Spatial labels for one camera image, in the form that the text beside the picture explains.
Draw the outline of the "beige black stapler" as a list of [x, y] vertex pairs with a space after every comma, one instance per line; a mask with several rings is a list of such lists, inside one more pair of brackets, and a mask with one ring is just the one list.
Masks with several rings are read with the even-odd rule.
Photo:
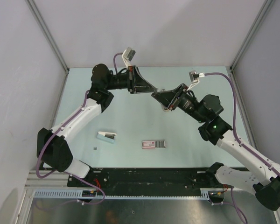
[[164, 112], [169, 112], [169, 109], [167, 109], [166, 107], [161, 106], [161, 108]]

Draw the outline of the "red white staple box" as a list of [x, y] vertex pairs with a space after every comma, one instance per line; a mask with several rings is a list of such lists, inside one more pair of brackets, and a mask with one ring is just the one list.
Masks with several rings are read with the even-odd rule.
[[165, 140], [145, 140], [142, 141], [142, 149], [166, 148]]

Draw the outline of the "light blue white stapler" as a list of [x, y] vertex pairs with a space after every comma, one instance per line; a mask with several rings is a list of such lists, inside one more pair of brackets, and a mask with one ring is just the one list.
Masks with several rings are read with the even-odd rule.
[[97, 133], [97, 139], [111, 144], [115, 142], [116, 136], [117, 136], [116, 133], [111, 133], [111, 132], [98, 131]]

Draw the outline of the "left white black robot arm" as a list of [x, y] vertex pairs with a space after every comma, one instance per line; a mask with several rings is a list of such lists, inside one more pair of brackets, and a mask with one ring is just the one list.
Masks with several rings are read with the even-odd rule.
[[84, 100], [65, 121], [52, 127], [42, 128], [37, 135], [38, 158], [36, 167], [41, 162], [54, 171], [77, 176], [80, 184], [87, 187], [94, 181], [89, 172], [91, 167], [75, 159], [70, 147], [75, 136], [95, 117], [103, 113], [112, 102], [112, 90], [126, 89], [131, 94], [156, 92], [157, 88], [145, 80], [139, 68], [130, 65], [114, 74], [105, 64], [97, 64], [92, 69], [91, 87], [84, 94]]

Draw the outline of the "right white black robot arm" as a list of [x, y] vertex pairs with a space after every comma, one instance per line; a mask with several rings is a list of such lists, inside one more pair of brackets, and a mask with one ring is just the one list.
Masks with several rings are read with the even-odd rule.
[[204, 141], [228, 152], [248, 169], [238, 171], [216, 162], [207, 170], [209, 186], [231, 185], [256, 196], [269, 210], [280, 208], [280, 164], [235, 135], [235, 129], [219, 116], [223, 107], [218, 96], [208, 94], [198, 101], [193, 91], [181, 84], [170, 91], [152, 93], [152, 97], [166, 109], [179, 108], [201, 123], [198, 131]]

